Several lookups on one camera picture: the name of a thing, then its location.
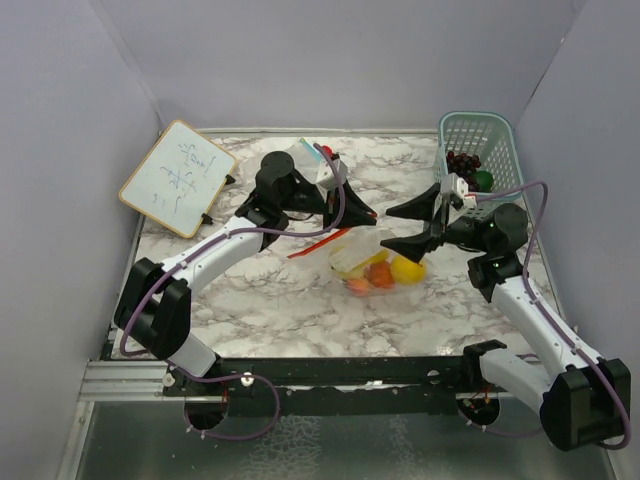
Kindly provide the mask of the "orange zip clear bag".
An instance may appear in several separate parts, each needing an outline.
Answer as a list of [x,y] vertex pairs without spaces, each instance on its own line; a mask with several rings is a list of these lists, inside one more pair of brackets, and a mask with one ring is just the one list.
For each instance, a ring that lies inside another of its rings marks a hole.
[[339,229],[287,259],[335,294],[364,298],[404,294],[425,286],[428,261],[413,262],[381,245],[391,237],[384,227]]

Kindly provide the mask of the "blue zip clear bag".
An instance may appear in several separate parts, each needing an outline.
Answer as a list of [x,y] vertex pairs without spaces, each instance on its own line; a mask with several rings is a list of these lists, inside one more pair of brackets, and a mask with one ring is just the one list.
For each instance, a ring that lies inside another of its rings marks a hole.
[[284,210],[310,210],[322,203],[322,194],[315,185],[319,167],[324,163],[318,152],[304,139],[286,148],[256,154],[247,161],[248,198],[261,204]]

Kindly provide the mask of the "purple fake grapes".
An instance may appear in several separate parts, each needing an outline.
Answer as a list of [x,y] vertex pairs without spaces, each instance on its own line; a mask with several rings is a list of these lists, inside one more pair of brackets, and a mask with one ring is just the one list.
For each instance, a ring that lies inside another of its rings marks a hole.
[[475,178],[476,172],[481,167],[481,161],[478,155],[468,155],[466,153],[456,154],[454,151],[448,151],[445,160],[449,173],[455,173],[458,177],[465,180],[470,191],[479,191],[479,183]]

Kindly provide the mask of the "dark green fake vegetable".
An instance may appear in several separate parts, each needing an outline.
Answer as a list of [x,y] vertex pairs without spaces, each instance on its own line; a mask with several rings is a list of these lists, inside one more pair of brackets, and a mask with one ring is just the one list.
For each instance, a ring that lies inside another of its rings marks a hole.
[[494,186],[494,177],[489,171],[478,170],[471,176],[473,184],[478,192],[491,192]]

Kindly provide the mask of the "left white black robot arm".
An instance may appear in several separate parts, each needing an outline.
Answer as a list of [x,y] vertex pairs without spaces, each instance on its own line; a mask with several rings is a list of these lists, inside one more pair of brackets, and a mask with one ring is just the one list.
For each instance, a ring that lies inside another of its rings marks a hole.
[[351,188],[338,154],[315,144],[324,161],[315,182],[308,181],[285,151],[266,154],[255,187],[215,234],[162,262],[136,261],[129,271],[114,315],[124,340],[142,353],[186,373],[195,392],[220,385],[218,354],[191,332],[192,300],[237,263],[270,247],[289,230],[291,214],[319,215],[322,232],[373,226],[377,215]]

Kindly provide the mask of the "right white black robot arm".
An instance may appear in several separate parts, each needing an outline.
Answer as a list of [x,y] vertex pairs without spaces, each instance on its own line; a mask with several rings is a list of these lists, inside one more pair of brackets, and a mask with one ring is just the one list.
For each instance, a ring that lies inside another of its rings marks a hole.
[[596,444],[622,450],[631,440],[631,373],[618,358],[605,359],[553,311],[529,275],[528,255],[538,224],[525,209],[492,195],[496,206],[474,218],[484,198],[454,177],[391,207],[387,215],[418,220],[421,233],[389,238],[382,246],[418,262],[449,244],[473,250],[468,276],[484,299],[520,332],[541,362],[535,367],[499,341],[468,346],[461,383],[481,391],[496,385],[539,416],[549,441],[562,451]]

